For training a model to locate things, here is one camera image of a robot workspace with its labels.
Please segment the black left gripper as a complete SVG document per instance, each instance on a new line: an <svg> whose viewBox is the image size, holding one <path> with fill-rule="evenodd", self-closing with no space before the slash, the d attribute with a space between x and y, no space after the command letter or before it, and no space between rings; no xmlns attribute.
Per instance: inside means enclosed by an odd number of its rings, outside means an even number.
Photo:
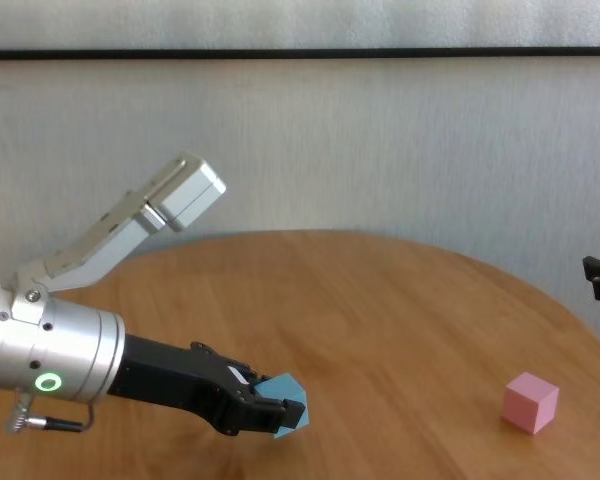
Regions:
<svg viewBox="0 0 600 480"><path fill-rule="evenodd" d="M241 395L270 379L199 342L180 348L127 334L108 393L193 413L224 435L280 436L301 426L303 403L256 397L241 412Z"/></svg>

